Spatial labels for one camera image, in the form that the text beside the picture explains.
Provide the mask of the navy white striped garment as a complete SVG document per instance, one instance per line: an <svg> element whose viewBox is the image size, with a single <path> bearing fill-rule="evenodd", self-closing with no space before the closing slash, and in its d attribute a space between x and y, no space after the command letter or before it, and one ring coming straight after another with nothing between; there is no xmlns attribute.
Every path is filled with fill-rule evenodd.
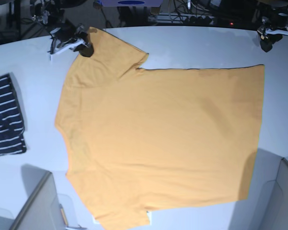
<svg viewBox="0 0 288 230"><path fill-rule="evenodd" d="M0 76L0 156L26 153L24 119L9 74Z"/></svg>

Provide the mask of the yellow-orange T-shirt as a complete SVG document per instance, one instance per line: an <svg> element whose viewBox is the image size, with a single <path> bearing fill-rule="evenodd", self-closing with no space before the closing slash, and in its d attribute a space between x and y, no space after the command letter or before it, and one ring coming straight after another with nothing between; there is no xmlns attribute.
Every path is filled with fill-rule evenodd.
<svg viewBox="0 0 288 230"><path fill-rule="evenodd" d="M149 224L147 212L248 197L262 124L264 65L143 69L148 54L94 27L55 127L67 179L106 230Z"/></svg>

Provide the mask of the grey bin left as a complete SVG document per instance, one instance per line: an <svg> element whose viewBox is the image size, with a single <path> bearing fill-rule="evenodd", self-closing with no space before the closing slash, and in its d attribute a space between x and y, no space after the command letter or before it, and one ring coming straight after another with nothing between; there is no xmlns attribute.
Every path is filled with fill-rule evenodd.
<svg viewBox="0 0 288 230"><path fill-rule="evenodd" d="M72 199L59 194L53 174L43 173L19 214L0 208L0 230L84 230Z"/></svg>

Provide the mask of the grey bin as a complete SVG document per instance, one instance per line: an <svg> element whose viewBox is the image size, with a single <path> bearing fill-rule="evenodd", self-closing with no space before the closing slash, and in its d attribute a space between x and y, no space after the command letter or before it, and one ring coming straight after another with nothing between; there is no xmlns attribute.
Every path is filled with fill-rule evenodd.
<svg viewBox="0 0 288 230"><path fill-rule="evenodd" d="M72 199L59 194L53 174L43 173L19 214L0 208L0 230L84 230Z"/></svg>
<svg viewBox="0 0 288 230"><path fill-rule="evenodd" d="M276 178L264 183L256 200L238 202L230 230L288 230L288 160L280 161Z"/></svg>

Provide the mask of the grey bin right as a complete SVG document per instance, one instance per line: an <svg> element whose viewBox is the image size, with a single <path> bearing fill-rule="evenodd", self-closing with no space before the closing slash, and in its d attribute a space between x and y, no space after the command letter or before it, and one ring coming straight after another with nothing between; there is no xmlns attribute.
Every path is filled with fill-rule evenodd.
<svg viewBox="0 0 288 230"><path fill-rule="evenodd" d="M264 183L256 200L238 202L230 230L288 230L288 160L280 161L276 178Z"/></svg>

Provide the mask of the white paper label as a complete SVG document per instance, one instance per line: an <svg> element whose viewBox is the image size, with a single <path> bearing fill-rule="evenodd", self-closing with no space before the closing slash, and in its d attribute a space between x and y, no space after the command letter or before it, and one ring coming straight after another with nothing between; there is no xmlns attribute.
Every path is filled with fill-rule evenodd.
<svg viewBox="0 0 288 230"><path fill-rule="evenodd" d="M152 225L152 212L147 211L146 214L147 214L147 217L148 217L148 220L149 220L149 225ZM97 220L94 218L94 216L92 216L92 220L93 220L93 223L94 223L94 224L100 225L100 222L97 221Z"/></svg>

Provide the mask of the aluminium frame rail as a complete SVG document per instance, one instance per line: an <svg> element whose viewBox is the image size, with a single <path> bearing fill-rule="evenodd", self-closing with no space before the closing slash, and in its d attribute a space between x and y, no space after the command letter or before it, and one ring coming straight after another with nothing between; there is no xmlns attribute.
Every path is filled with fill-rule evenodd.
<svg viewBox="0 0 288 230"><path fill-rule="evenodd" d="M216 24L217 19L207 15L194 15L194 14L166 14L148 16L147 21L153 25L194 25L194 26L213 26Z"/></svg>

